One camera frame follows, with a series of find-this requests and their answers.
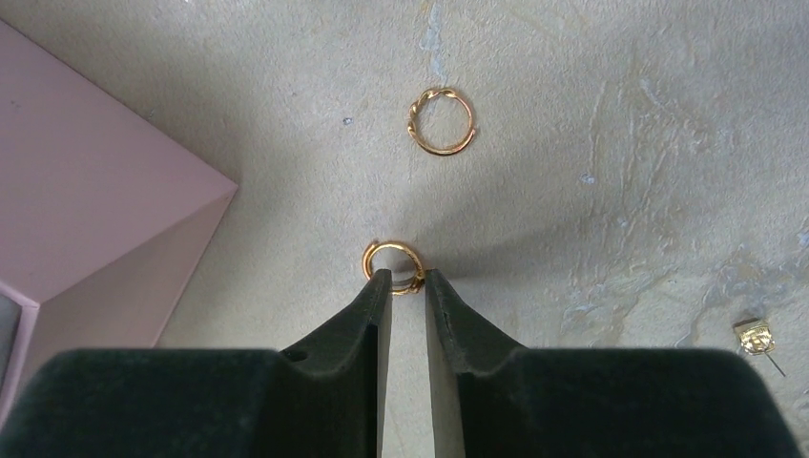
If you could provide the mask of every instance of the paint spot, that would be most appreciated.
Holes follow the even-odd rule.
[[[439,77],[442,86],[445,86],[449,76],[444,67],[444,50],[441,43],[441,11],[440,3],[434,3],[427,17],[427,30],[419,48],[430,53],[430,70]]]
[[[579,181],[584,184],[595,184],[595,177],[590,174],[582,174],[579,176]]]

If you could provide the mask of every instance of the gray surface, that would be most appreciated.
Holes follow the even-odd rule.
[[[22,310],[16,302],[0,296],[0,386],[6,378],[6,368],[9,364],[11,350],[14,348],[14,338],[17,336],[17,325],[20,323]]]
[[[736,349],[733,322],[766,317],[788,377],[750,362],[809,448],[809,2],[4,0],[0,17],[241,184],[163,344],[283,348],[356,295],[369,241],[403,239],[525,344]],[[452,158],[405,130],[444,82],[479,119]],[[444,140],[463,123],[448,102],[427,120]],[[394,301],[387,456],[433,453],[423,300]]]

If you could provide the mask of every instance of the pink container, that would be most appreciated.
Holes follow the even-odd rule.
[[[237,186],[0,22],[0,392],[55,353],[156,343]]]

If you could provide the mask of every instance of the small speck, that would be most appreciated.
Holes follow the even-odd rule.
[[[582,174],[579,176],[579,181],[584,184],[595,184],[595,177],[590,174]]]

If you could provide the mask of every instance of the gold hoop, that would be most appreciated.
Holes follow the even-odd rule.
[[[467,135],[464,138],[449,148],[436,148],[429,143],[426,142],[422,138],[422,135],[419,134],[419,131],[416,129],[416,119],[419,117],[419,112],[422,110],[424,105],[433,97],[437,97],[438,95],[445,95],[449,98],[454,98],[464,106],[467,110],[467,115],[469,116],[469,130],[467,131]],[[427,151],[428,153],[436,156],[452,156],[460,153],[464,150],[466,146],[472,141],[472,138],[475,137],[475,121],[474,116],[472,115],[472,109],[469,107],[469,104],[461,98],[458,93],[450,88],[442,88],[442,89],[428,89],[422,93],[418,100],[413,102],[410,105],[410,120],[407,122],[407,132],[410,133],[410,136],[416,140],[416,143],[422,147],[423,150]]]
[[[380,250],[384,250],[385,248],[393,248],[405,253],[410,260],[413,261],[413,265],[416,266],[416,274],[412,278],[402,282],[397,281],[394,284],[394,286],[403,284],[404,287],[401,289],[394,289],[393,295],[402,296],[404,294],[418,293],[419,290],[422,289],[422,285],[425,284],[425,268],[416,252],[404,243],[399,243],[397,241],[386,241],[384,243],[379,243],[377,240],[373,240],[371,244],[365,248],[365,252],[363,253],[363,273],[365,274],[365,277],[369,280],[371,279],[371,275],[373,274],[374,270],[371,264],[374,256],[376,256]]]

